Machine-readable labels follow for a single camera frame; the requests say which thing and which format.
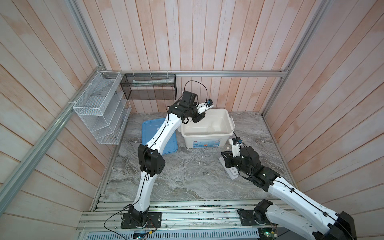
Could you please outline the small clear glass beaker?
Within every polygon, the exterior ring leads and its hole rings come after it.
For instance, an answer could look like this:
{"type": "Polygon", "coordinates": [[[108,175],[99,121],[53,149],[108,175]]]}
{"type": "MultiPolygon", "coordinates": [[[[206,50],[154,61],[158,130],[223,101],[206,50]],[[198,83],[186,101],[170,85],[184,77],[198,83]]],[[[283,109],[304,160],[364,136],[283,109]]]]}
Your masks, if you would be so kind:
{"type": "Polygon", "coordinates": [[[213,126],[208,126],[206,129],[207,134],[212,135],[216,132],[215,128],[213,126]]]}

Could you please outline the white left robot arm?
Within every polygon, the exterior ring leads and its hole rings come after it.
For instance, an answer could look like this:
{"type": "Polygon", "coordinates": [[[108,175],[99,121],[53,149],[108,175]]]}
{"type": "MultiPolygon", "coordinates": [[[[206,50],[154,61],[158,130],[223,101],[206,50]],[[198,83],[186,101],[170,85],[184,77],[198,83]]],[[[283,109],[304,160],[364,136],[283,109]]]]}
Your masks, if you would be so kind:
{"type": "Polygon", "coordinates": [[[150,198],[156,178],[166,165],[162,154],[174,132],[189,120],[193,123],[201,121],[206,111],[214,106],[211,99],[198,104],[198,96],[184,91],[182,97],[172,104],[160,129],[145,145],[138,147],[138,158],[141,179],[134,202],[122,210],[122,229],[143,228],[149,219],[150,198]]]}

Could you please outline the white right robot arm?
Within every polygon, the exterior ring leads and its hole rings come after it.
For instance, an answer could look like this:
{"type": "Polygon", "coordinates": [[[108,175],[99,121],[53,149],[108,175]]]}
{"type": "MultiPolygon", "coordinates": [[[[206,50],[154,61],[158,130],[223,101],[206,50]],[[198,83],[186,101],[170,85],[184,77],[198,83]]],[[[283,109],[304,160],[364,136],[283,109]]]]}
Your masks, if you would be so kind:
{"type": "Polygon", "coordinates": [[[261,164],[259,154],[252,147],[233,145],[221,156],[226,168],[236,168],[242,178],[279,198],[297,215],[287,212],[269,200],[260,201],[252,211],[239,209],[241,218],[252,224],[276,224],[307,240],[355,240],[355,221],[346,212],[337,213],[308,197],[277,172],[261,164]]]}

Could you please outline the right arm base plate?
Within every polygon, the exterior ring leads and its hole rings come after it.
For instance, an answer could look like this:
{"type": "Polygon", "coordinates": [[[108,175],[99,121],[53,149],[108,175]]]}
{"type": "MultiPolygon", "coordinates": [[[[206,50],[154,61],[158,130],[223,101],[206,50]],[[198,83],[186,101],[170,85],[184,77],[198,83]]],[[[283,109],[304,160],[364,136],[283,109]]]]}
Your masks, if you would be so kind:
{"type": "Polygon", "coordinates": [[[254,210],[237,209],[242,226],[264,226],[269,224],[265,215],[260,215],[254,210]]]}

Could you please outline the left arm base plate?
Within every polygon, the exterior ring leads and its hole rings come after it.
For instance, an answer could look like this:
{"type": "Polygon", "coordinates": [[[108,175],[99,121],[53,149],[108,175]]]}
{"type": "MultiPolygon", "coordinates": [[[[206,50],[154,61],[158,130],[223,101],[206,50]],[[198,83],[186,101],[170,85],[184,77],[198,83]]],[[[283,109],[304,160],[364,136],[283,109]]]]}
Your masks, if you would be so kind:
{"type": "Polygon", "coordinates": [[[130,213],[124,213],[121,222],[121,229],[143,229],[143,228],[155,228],[161,227],[162,213],[161,212],[149,212],[144,215],[135,217],[130,213]]]}

